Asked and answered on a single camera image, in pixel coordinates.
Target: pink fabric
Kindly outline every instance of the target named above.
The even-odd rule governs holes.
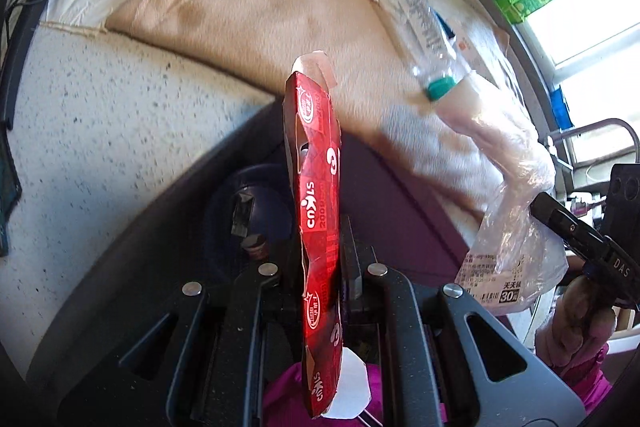
[[[590,414],[607,396],[611,384],[602,374],[600,366],[609,350],[605,345],[595,359],[572,367],[563,377],[575,394],[582,400],[587,414]],[[367,364],[367,375],[371,389],[371,402],[367,405],[375,418],[382,422],[382,380],[380,368]],[[300,362],[289,367],[277,380],[271,382],[264,392],[263,420],[265,427],[362,427],[353,420],[333,420],[318,418],[312,420],[306,412],[302,400],[302,365]],[[447,421],[444,404],[440,404],[443,421]]]
[[[375,418],[382,422],[382,383],[380,368],[367,364],[367,376],[371,389],[371,402],[367,405]],[[295,363],[264,391],[263,422],[265,427],[362,427],[360,420],[312,420],[302,400],[302,364]]]
[[[600,369],[608,350],[609,346],[605,344],[594,359],[572,367],[562,378],[580,397],[587,414],[590,414],[611,390],[611,384]]]

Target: white paper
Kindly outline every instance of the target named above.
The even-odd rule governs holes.
[[[351,420],[356,418],[371,401],[367,366],[348,347],[342,348],[340,377],[334,400],[322,413],[325,418]]]

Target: silver bolt head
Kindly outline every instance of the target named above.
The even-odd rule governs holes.
[[[278,265],[274,263],[262,263],[258,266],[258,273],[265,277],[271,277],[278,273]]]
[[[386,275],[386,272],[388,272],[388,268],[386,267],[385,264],[382,263],[371,263],[369,266],[367,266],[367,271],[371,274],[371,275],[375,275],[377,277],[382,277],[383,275]]]
[[[454,282],[450,282],[443,286],[442,293],[447,297],[457,299],[463,294],[463,289]]]
[[[202,292],[202,284],[200,284],[197,281],[188,282],[182,287],[182,293],[184,293],[188,297],[194,297],[196,295],[200,295],[201,292]]]

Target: beige blanket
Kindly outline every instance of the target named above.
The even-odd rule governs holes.
[[[432,4],[445,18],[478,23],[461,0]],[[495,196],[497,169],[433,114],[370,0],[127,0],[107,28],[277,94],[296,57],[324,50],[338,78],[332,99],[344,130],[471,211],[484,211]]]

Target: plastic bag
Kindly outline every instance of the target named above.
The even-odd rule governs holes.
[[[374,1],[400,56],[431,100],[468,73],[466,61],[447,39],[427,0]]]
[[[553,162],[520,103],[475,72],[438,101],[436,113],[504,178],[456,282],[495,314],[522,311],[568,268],[562,240],[529,211],[539,192],[553,188]]]

